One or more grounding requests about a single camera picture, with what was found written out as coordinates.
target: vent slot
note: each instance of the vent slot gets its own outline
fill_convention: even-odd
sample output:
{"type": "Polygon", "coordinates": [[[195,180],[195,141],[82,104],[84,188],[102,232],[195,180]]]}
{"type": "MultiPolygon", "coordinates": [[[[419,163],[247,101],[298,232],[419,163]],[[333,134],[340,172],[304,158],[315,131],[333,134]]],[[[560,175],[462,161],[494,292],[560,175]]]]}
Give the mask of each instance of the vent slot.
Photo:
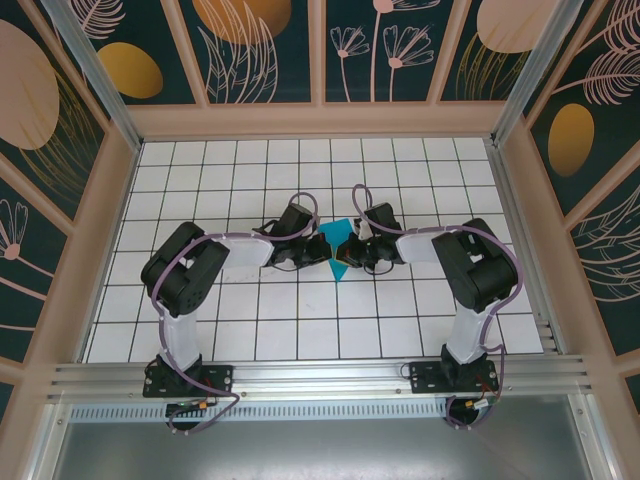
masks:
{"type": "MultiPolygon", "coordinates": [[[[222,406],[205,412],[190,412],[175,419],[176,422],[209,420],[222,406]]],[[[167,404],[87,404],[75,405],[71,423],[153,423],[166,422],[167,404]]],[[[399,399],[354,401],[298,401],[251,402],[243,401],[227,412],[222,421],[282,421],[282,420],[358,420],[381,418],[443,417],[445,400],[399,399]]]]}

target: metal rail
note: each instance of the metal rail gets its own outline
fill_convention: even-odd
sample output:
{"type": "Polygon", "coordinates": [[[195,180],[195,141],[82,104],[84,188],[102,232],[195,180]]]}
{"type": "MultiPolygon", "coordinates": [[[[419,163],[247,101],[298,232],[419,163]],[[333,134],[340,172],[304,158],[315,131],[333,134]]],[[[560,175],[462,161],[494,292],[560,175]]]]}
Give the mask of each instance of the metal rail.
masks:
{"type": "MultiPolygon", "coordinates": [[[[233,391],[252,401],[415,398],[408,380],[400,375],[402,365],[415,360],[239,362],[234,364],[233,391]]],[[[492,360],[499,367],[499,358],[492,360]]],[[[163,402],[142,397],[144,367],[143,363],[60,365],[48,401],[163,402]]],[[[590,388],[580,356],[507,356],[504,395],[566,395],[586,393],[590,388]]],[[[446,396],[449,394],[424,395],[446,396]]]]}

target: robotic arm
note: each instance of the robotic arm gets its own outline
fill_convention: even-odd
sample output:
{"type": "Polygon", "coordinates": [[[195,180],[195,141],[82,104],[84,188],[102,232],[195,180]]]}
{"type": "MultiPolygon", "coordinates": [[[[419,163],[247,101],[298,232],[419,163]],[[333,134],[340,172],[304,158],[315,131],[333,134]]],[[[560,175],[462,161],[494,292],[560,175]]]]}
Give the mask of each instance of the robotic arm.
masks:
{"type": "MultiPolygon", "coordinates": [[[[401,231],[388,203],[369,208],[364,216],[372,224],[401,231]]],[[[486,367],[482,335],[489,312],[510,295],[518,282],[511,259],[495,243],[478,234],[465,231],[438,236],[394,234],[358,220],[354,222],[356,232],[337,250],[338,261],[371,270],[380,260],[395,264],[440,262],[456,302],[453,331],[442,348],[442,372],[454,391],[475,382],[478,372],[486,367]]],[[[493,236],[480,218],[464,225],[493,236]]]]}
{"type": "MultiPolygon", "coordinates": [[[[336,260],[371,270],[380,260],[395,264],[439,261],[443,267],[457,313],[452,334],[442,347],[438,370],[440,383],[446,385],[441,391],[477,391],[465,388],[475,386],[476,377],[482,372],[493,371],[495,378],[495,370],[490,370],[493,363],[487,360],[482,344],[487,318],[497,303],[509,297],[518,283],[519,272],[495,240],[487,238],[494,238],[487,224],[482,219],[474,219],[464,224],[468,231],[446,231],[435,236],[419,231],[403,232],[388,203],[360,213],[362,219],[354,221],[355,233],[337,249],[336,260]]],[[[296,268],[303,268],[333,257],[330,245],[323,234],[316,233],[317,223],[312,220],[311,212],[290,203],[279,220],[254,229],[256,235],[220,234],[216,241],[198,241],[205,233],[192,222],[185,222],[171,235],[142,272],[150,296],[158,288],[162,275],[166,275],[158,289],[158,300],[169,314],[163,322],[167,348],[158,356],[162,388],[156,389],[154,395],[145,396],[196,396],[189,384],[193,382],[185,382],[185,375],[200,384],[203,380],[201,355],[196,343],[196,310],[223,266],[225,269],[268,267],[292,260],[296,268]],[[310,235],[293,235],[302,232],[307,225],[313,225],[310,235]],[[180,252],[193,243],[198,244],[175,263],[180,252]],[[172,262],[175,267],[167,272],[172,262]],[[168,352],[174,363],[168,361],[168,352]]],[[[412,388],[413,379],[418,377],[415,372],[411,377],[412,388]]],[[[146,386],[151,383],[149,380],[147,376],[146,386]]]]}

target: pink circle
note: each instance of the pink circle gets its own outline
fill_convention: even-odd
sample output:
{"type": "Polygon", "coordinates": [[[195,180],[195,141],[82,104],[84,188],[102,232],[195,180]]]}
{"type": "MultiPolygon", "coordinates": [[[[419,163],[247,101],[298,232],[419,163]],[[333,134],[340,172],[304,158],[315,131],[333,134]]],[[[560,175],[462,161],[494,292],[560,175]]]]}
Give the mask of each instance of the pink circle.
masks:
{"type": "Polygon", "coordinates": [[[4,258],[7,260],[15,260],[20,256],[20,244],[12,243],[4,251],[4,258]]]}
{"type": "Polygon", "coordinates": [[[402,67],[402,60],[400,60],[399,58],[396,58],[396,57],[391,57],[389,59],[389,66],[391,68],[401,68],[402,67]]]}
{"type": "Polygon", "coordinates": [[[393,12],[392,0],[373,0],[373,8],[379,13],[391,13],[393,12]]]}

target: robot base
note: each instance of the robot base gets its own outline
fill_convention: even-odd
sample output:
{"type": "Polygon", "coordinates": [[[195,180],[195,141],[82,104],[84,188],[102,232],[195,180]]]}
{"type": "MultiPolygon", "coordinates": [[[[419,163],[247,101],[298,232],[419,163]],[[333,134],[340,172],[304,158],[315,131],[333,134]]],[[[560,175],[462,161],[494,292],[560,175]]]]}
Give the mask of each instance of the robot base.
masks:
{"type": "Polygon", "coordinates": [[[452,368],[450,362],[455,363],[455,360],[447,358],[445,350],[446,347],[442,360],[409,363],[408,380],[412,393],[482,393],[482,382],[492,390],[498,390],[496,366],[487,360],[486,354],[469,364],[456,364],[457,368],[452,368]]]}
{"type": "MultiPolygon", "coordinates": [[[[231,365],[203,365],[202,356],[185,373],[199,383],[212,388],[231,391],[233,385],[233,367],[231,365]]],[[[145,398],[192,398],[215,396],[184,381],[162,357],[156,357],[156,365],[145,369],[145,398]]]]}

